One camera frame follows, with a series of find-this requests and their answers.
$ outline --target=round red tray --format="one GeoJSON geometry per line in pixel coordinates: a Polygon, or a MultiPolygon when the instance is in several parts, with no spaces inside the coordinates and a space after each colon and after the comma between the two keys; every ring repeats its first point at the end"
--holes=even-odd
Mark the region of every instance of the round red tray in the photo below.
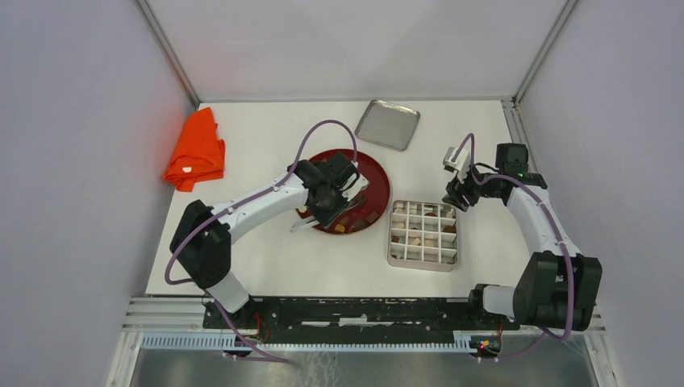
{"type": "MultiPolygon", "coordinates": [[[[337,152],[347,156],[350,160],[354,156],[352,149],[331,149],[311,157],[310,161],[322,161],[329,159],[337,152]]],[[[385,213],[387,205],[390,203],[390,179],[387,178],[385,169],[371,156],[358,152],[357,161],[359,162],[359,172],[368,179],[368,187],[361,191],[357,197],[364,200],[359,206],[351,209],[335,219],[332,225],[324,230],[320,225],[315,226],[316,230],[333,234],[347,235],[365,230],[377,222],[382,214],[385,213]],[[341,225],[344,231],[336,230],[336,226],[341,225]]],[[[311,216],[309,211],[301,213],[297,211],[300,218],[311,216]]]]}

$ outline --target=orange cloth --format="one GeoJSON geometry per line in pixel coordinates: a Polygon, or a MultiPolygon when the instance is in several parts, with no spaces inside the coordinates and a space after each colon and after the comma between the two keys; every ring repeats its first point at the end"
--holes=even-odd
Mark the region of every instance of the orange cloth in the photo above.
{"type": "Polygon", "coordinates": [[[194,112],[186,121],[164,180],[190,192],[194,183],[223,178],[226,145],[216,135],[211,108],[194,112]]]}

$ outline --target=purple cable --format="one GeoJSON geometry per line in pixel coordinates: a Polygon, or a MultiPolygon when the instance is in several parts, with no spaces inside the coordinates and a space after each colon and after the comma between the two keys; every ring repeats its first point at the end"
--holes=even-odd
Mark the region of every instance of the purple cable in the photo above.
{"type": "MultiPolygon", "coordinates": [[[[470,164],[475,165],[475,135],[473,133],[469,133],[461,142],[461,145],[459,145],[458,149],[456,150],[456,153],[453,155],[451,161],[456,161],[456,158],[458,157],[459,154],[461,154],[461,150],[465,146],[465,143],[470,139],[470,164]]],[[[542,334],[537,338],[537,340],[529,347],[525,348],[521,352],[517,352],[508,356],[503,356],[498,358],[499,360],[505,360],[505,359],[512,359],[518,356],[521,356],[525,353],[528,353],[531,351],[533,348],[535,348],[541,340],[544,338],[544,335],[549,335],[554,339],[559,339],[560,341],[566,341],[570,337],[570,333],[572,332],[573,328],[573,314],[574,314],[574,299],[575,299],[575,284],[574,284],[574,274],[573,274],[573,265],[572,265],[572,260],[570,259],[570,253],[568,251],[568,248],[565,246],[565,242],[563,242],[563,235],[561,234],[561,230],[558,228],[558,225],[556,224],[556,221],[553,219],[553,216],[551,215],[551,211],[548,210],[548,207],[542,202],[541,198],[534,192],[532,192],[531,189],[529,189],[526,185],[521,183],[520,181],[517,181],[513,177],[509,177],[506,175],[502,175],[500,173],[495,174],[495,175],[489,175],[488,177],[485,177],[482,181],[478,181],[478,179],[473,175],[473,180],[475,181],[475,184],[477,185],[484,185],[488,181],[494,180],[494,179],[500,179],[500,180],[506,180],[510,181],[513,184],[517,185],[520,187],[526,194],[530,195],[532,199],[539,205],[541,210],[544,212],[544,215],[546,215],[546,219],[548,220],[548,224],[551,226],[551,229],[553,230],[553,234],[556,236],[557,244],[563,251],[563,257],[565,259],[565,268],[567,270],[567,280],[568,280],[568,309],[566,311],[566,316],[565,316],[565,329],[563,331],[563,335],[558,336],[551,332],[548,328],[546,327],[540,327],[542,330],[542,334]]]]}
{"type": "MultiPolygon", "coordinates": [[[[175,250],[175,251],[173,252],[173,254],[171,255],[171,259],[169,259],[169,262],[166,264],[166,270],[164,271],[164,279],[166,280],[166,283],[167,283],[167,284],[169,284],[169,285],[180,285],[180,284],[185,284],[185,283],[187,283],[187,282],[192,282],[192,278],[185,278],[185,279],[182,279],[182,280],[172,280],[172,279],[171,279],[171,268],[173,267],[173,264],[176,263],[176,260],[178,259],[178,256],[181,254],[181,252],[183,251],[183,249],[186,248],[186,246],[188,245],[188,243],[189,243],[197,234],[199,234],[200,232],[202,232],[202,230],[204,230],[207,226],[209,226],[209,225],[210,225],[212,222],[214,222],[216,219],[221,218],[222,216],[228,214],[229,212],[231,212],[231,210],[236,210],[238,207],[243,206],[243,205],[245,205],[245,204],[251,202],[251,201],[254,200],[254,199],[258,199],[258,198],[260,198],[260,197],[262,197],[262,196],[264,196],[264,195],[266,195],[266,194],[272,192],[272,191],[273,191],[273,187],[279,187],[279,186],[285,184],[285,182],[287,181],[287,179],[289,179],[289,178],[292,176],[292,174],[294,173],[294,170],[297,168],[297,163],[299,162],[299,158],[302,156],[302,151],[304,150],[304,145],[306,145],[307,140],[309,140],[309,137],[311,137],[311,134],[312,134],[316,129],[318,129],[318,128],[321,127],[322,125],[325,125],[326,123],[334,123],[334,124],[336,124],[336,125],[340,125],[341,127],[343,127],[343,128],[347,131],[347,133],[349,133],[349,137],[352,138],[352,146],[353,146],[353,148],[354,148],[354,156],[352,157],[352,161],[354,161],[354,162],[357,161],[357,157],[358,157],[357,139],[354,138],[354,134],[352,133],[352,130],[349,129],[349,127],[348,127],[347,125],[345,125],[344,123],[342,123],[341,121],[338,121],[338,120],[336,120],[336,119],[325,119],[325,120],[323,120],[323,121],[321,121],[321,122],[315,124],[315,125],[314,125],[313,127],[311,127],[311,129],[309,129],[309,131],[304,135],[304,138],[302,139],[302,143],[299,144],[299,149],[297,150],[297,156],[294,157],[294,163],[292,163],[292,168],[290,168],[290,170],[287,171],[287,174],[285,175],[285,177],[283,177],[283,178],[282,178],[279,182],[277,182],[275,185],[272,185],[272,186],[270,186],[270,187],[268,187],[268,188],[266,188],[266,189],[263,189],[262,191],[257,192],[257,193],[255,193],[255,194],[253,194],[252,196],[249,196],[249,197],[247,197],[247,198],[244,198],[244,199],[240,200],[239,202],[235,203],[234,205],[232,205],[232,206],[230,206],[230,207],[228,207],[228,208],[226,208],[226,209],[224,209],[224,210],[221,210],[219,213],[212,215],[211,217],[209,217],[209,219],[205,220],[205,221],[202,222],[199,226],[195,227],[194,230],[192,230],[192,231],[183,239],[183,241],[178,245],[178,247],[176,248],[176,250],[175,250]]],[[[271,356],[271,355],[267,354],[266,352],[263,352],[262,350],[256,348],[253,344],[251,344],[251,342],[249,342],[249,340],[245,339],[245,338],[237,331],[237,329],[236,329],[235,326],[233,325],[232,321],[228,318],[228,315],[227,315],[226,311],[223,309],[223,306],[219,303],[219,301],[216,300],[216,298],[214,298],[214,301],[215,301],[215,303],[216,303],[216,306],[219,308],[219,311],[221,312],[221,315],[223,316],[223,319],[226,320],[226,323],[227,323],[228,326],[233,330],[233,332],[236,334],[236,336],[237,336],[239,339],[241,339],[241,340],[242,340],[248,347],[250,347],[252,350],[254,350],[255,352],[257,352],[257,353],[259,353],[259,354],[261,354],[261,355],[264,356],[264,358],[259,358],[259,357],[245,357],[245,358],[240,358],[240,359],[253,360],[253,361],[274,361],[274,362],[278,362],[278,363],[287,363],[287,362],[288,362],[288,360],[280,359],[280,358],[278,358],[278,357],[276,357],[276,356],[271,356]]]]}

